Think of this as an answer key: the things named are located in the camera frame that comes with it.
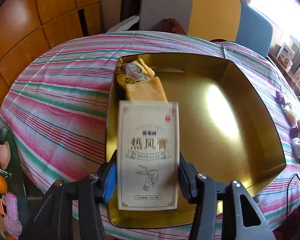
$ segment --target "blue gripper pad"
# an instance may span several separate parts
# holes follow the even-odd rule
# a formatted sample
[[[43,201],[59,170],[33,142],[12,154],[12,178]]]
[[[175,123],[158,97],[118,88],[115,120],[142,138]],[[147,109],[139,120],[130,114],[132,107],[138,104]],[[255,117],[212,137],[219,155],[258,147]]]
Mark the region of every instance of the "blue gripper pad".
[[[108,203],[112,198],[115,186],[117,185],[117,164],[114,163],[109,171],[108,177],[105,182],[105,191],[103,193],[104,203]]]

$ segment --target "gray armrest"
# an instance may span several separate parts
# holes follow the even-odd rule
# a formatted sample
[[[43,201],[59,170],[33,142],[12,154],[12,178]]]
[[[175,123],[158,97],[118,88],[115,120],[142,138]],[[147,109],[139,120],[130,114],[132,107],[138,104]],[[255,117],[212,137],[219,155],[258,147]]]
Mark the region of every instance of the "gray armrest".
[[[139,21],[140,17],[137,15],[131,16],[128,19],[118,23],[116,26],[110,28],[107,33],[114,33],[114,32],[123,32],[128,30],[132,25]]]

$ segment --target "round table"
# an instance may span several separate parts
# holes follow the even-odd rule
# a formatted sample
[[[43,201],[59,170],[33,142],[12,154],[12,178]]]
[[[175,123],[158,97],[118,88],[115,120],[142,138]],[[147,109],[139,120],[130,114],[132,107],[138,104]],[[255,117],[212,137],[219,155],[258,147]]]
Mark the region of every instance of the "round table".
[[[289,125],[275,102],[281,91],[300,118],[300,103],[277,67],[232,42],[159,32],[118,32],[60,44],[34,60],[10,88],[0,110],[0,128],[14,135],[26,175],[43,192],[57,179],[80,180],[105,161],[108,96],[119,57],[148,52],[187,52],[232,60],[252,83],[278,130],[286,169],[254,199],[272,229],[285,220],[287,183],[300,164],[291,150]],[[289,211],[300,205],[300,183],[289,187]],[[191,225],[168,229],[120,229],[110,224],[101,206],[105,231],[126,239],[187,239]],[[75,217],[78,203],[74,202]],[[221,238],[217,217],[215,238]]]

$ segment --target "white box on windowsill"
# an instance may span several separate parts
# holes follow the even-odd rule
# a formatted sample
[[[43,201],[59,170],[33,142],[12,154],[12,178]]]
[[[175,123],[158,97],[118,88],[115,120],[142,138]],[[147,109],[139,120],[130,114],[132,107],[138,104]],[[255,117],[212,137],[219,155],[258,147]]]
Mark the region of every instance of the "white box on windowsill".
[[[284,43],[281,46],[276,58],[286,67],[288,67],[293,55],[294,51],[287,44]]]
[[[118,209],[176,209],[178,103],[120,101],[118,124]]]

